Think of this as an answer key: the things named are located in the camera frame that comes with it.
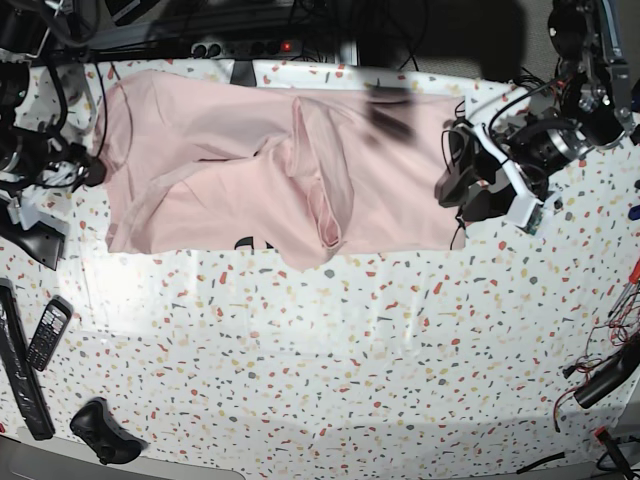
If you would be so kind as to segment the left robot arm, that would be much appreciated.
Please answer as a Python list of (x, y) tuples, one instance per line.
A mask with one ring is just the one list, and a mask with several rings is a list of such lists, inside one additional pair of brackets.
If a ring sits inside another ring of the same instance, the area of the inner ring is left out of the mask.
[(629, 66), (613, 1), (556, 1), (548, 20), (554, 77), (465, 113), (441, 137), (435, 195), (460, 224), (503, 218), (540, 238), (561, 209), (554, 174), (637, 133)]

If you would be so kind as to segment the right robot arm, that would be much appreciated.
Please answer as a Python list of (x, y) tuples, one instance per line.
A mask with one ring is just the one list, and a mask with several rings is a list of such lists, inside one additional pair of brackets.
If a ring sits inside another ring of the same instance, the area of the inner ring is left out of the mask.
[(1, 4), (1, 206), (24, 230), (50, 191), (104, 181), (90, 137), (106, 133), (106, 100), (84, 69), (99, 20), (96, 1)]

